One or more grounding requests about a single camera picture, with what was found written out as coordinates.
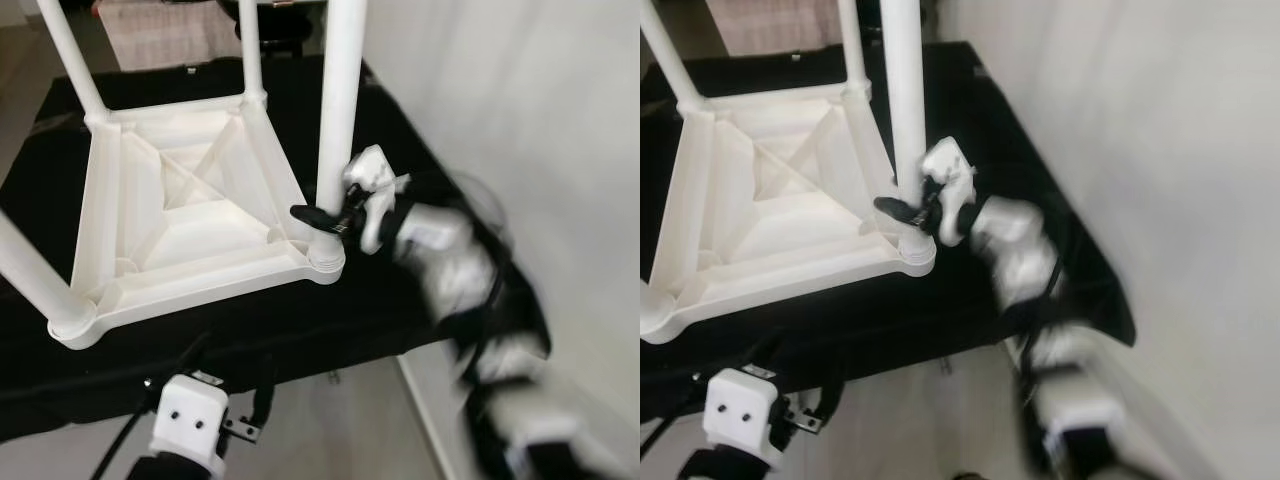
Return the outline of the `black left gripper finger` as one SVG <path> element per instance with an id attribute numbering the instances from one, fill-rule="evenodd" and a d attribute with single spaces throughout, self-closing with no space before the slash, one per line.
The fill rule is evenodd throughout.
<path id="1" fill-rule="evenodd" d="M 266 422 L 270 417 L 276 385 L 276 365 L 274 357 L 262 357 L 260 381 L 253 393 L 253 421 Z"/>
<path id="2" fill-rule="evenodd" d="M 842 397 L 842 356 L 831 357 L 831 365 L 824 381 L 820 384 L 819 402 L 815 407 L 815 416 L 833 416 Z"/>

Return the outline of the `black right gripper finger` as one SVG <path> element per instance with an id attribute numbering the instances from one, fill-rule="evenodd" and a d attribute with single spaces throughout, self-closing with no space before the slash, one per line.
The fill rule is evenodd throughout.
<path id="1" fill-rule="evenodd" d="M 323 233 L 344 233 L 347 230 L 346 220 L 342 216 L 330 215 L 324 209 L 312 205 L 293 205 L 291 206 L 291 215 L 293 219 Z"/>
<path id="2" fill-rule="evenodd" d="M 884 215 L 910 227 L 920 227 L 927 220 L 927 210 L 924 207 L 913 207 L 909 202 L 900 198 L 881 196 L 873 200 L 873 205 Z"/>

